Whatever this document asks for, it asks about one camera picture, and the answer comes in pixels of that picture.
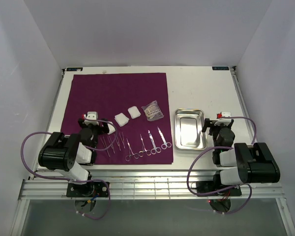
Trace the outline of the steel forceps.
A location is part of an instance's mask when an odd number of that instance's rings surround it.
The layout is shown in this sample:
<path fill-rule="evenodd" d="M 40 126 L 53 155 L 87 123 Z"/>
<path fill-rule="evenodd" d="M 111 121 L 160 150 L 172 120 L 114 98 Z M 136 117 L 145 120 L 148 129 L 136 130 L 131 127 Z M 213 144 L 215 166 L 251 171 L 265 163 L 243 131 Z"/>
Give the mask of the steel forceps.
<path fill-rule="evenodd" d="M 145 147 L 145 143 L 144 143 L 144 140 L 142 138 L 142 135 L 140 134 L 140 139 L 141 139 L 141 144 L 142 144 L 142 150 L 139 151 L 138 155 L 140 157 L 143 157 L 144 154 L 146 154 L 147 156 L 151 156 L 151 150 L 147 150 L 146 147 Z"/>
<path fill-rule="evenodd" d="M 129 162 L 131 160 L 131 158 L 138 159 L 139 158 L 139 155 L 137 153 L 134 153 L 132 151 L 132 148 L 131 148 L 131 145 L 129 143 L 129 140 L 126 139 L 126 141 L 127 141 L 127 145 L 128 145 L 129 154 L 125 157 L 125 160 L 127 162 Z"/>

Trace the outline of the steel scissors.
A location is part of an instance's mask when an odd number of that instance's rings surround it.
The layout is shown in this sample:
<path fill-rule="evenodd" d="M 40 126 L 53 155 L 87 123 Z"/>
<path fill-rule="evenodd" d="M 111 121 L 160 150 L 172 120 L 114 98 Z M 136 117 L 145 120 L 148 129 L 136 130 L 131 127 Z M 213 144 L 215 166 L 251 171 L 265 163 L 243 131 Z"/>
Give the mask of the steel scissors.
<path fill-rule="evenodd" d="M 150 150 L 151 154 L 155 155 L 157 153 L 160 153 L 161 148 L 156 146 L 154 138 L 153 138 L 150 131 L 148 131 L 148 135 L 149 135 L 149 138 L 150 138 L 150 141 L 151 141 L 151 144 L 152 144 L 152 149 Z"/>
<path fill-rule="evenodd" d="M 172 147 L 172 143 L 166 141 L 166 139 L 165 139 L 165 137 L 164 137 L 164 135 L 163 135 L 163 133 L 162 133 L 162 131 L 161 131 L 161 129 L 159 127 L 157 129 L 158 129 L 158 132 L 160 134 L 160 137 L 161 137 L 161 139 L 163 141 L 163 144 L 161 145 L 161 148 L 163 150 L 165 150 L 167 148 L 171 148 Z"/>

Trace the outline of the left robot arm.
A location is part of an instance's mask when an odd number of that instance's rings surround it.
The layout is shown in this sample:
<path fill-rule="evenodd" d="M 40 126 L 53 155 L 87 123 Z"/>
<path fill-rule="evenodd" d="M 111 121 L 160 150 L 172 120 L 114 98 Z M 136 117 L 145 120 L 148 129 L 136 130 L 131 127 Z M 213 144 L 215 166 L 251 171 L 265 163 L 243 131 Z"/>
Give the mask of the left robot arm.
<path fill-rule="evenodd" d="M 82 185 L 91 178 L 82 166 L 95 163 L 98 138 L 110 130 L 106 119 L 80 118 L 78 124 L 81 128 L 78 133 L 53 132 L 39 153 L 38 163 Z"/>

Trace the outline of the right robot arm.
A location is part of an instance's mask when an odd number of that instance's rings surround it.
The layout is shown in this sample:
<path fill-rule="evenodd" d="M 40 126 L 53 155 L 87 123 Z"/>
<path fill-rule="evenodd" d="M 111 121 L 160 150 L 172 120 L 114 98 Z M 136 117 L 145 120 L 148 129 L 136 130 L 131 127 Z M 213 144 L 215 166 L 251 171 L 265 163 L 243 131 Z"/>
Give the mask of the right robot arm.
<path fill-rule="evenodd" d="M 277 183 L 281 177 L 280 170 L 267 144 L 235 143 L 233 123 L 233 118 L 223 118 L 221 114 L 217 120 L 206 118 L 204 121 L 202 132 L 208 129 L 213 139 L 213 163 L 225 167 L 214 175 L 213 181 L 222 186 Z"/>

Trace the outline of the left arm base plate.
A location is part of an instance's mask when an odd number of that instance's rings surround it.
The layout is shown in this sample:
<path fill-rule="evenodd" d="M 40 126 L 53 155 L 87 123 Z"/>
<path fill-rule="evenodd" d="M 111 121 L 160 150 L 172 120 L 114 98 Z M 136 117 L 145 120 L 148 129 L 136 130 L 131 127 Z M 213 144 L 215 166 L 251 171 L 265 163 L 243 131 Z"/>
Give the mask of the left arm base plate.
<path fill-rule="evenodd" d="M 92 198 L 94 196 L 98 197 L 108 197 L 108 185 L 109 182 L 95 181 L 88 182 L 84 184 L 73 184 L 69 183 L 67 186 L 66 197 L 70 198 Z"/>

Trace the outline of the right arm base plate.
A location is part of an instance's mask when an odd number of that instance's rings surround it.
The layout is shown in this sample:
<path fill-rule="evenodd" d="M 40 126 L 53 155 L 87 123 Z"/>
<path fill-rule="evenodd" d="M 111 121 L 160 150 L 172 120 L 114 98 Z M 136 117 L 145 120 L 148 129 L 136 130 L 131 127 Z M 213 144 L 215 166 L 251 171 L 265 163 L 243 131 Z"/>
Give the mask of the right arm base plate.
<path fill-rule="evenodd" d="M 192 182 L 191 190 L 199 196 L 239 197 L 242 195 L 240 187 L 225 189 L 224 185 L 216 185 L 213 181 Z"/>

